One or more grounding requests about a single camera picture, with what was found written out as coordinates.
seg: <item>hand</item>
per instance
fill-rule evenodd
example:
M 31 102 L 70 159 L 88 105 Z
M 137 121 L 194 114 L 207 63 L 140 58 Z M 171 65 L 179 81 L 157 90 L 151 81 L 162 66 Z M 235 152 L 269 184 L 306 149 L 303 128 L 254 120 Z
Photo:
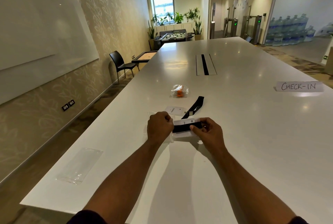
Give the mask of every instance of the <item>hand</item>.
M 173 128 L 173 119 L 167 112 L 151 115 L 147 126 L 148 141 L 161 145 Z
M 202 140 L 206 149 L 212 154 L 223 154 L 227 151 L 224 145 L 223 131 L 211 118 L 200 118 L 202 129 L 191 125 L 190 129 Z

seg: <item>patterned wallpaper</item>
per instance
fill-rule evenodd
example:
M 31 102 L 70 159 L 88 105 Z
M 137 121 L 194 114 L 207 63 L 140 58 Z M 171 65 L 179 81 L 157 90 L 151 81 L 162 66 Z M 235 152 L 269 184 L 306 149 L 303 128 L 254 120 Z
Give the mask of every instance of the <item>patterned wallpaper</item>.
M 149 50 L 147 0 L 80 2 L 100 59 L 0 105 L 0 181 L 117 79 L 109 53 L 130 62 Z

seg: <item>person's left hand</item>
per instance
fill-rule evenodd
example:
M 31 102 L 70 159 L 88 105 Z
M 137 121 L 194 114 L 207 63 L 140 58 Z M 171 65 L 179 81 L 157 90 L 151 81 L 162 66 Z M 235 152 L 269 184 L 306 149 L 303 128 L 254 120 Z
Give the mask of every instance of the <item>person's left hand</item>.
M 151 115 L 147 126 L 148 141 L 161 145 L 173 128 L 173 119 L 167 112 Z

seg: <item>person's right arm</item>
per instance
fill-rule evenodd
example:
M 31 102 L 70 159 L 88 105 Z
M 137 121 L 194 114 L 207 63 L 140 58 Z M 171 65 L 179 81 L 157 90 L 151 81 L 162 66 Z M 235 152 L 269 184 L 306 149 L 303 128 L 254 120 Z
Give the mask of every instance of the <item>person's right arm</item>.
M 210 118 L 200 120 L 204 125 L 202 129 L 190 128 L 224 171 L 247 222 L 287 224 L 294 219 L 295 213 L 229 154 L 221 127 Z

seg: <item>electrical outlet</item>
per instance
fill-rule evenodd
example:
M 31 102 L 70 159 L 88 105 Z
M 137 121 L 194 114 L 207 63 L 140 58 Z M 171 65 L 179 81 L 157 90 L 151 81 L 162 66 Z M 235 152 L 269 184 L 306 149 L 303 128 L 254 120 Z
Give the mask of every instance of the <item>electrical outlet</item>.
M 69 104 L 70 106 L 72 106 L 72 105 L 75 104 L 75 101 L 72 99 L 70 102 L 68 102 L 68 104 Z
M 61 107 L 64 111 L 66 111 L 69 108 L 68 104 L 65 104 L 64 106 Z

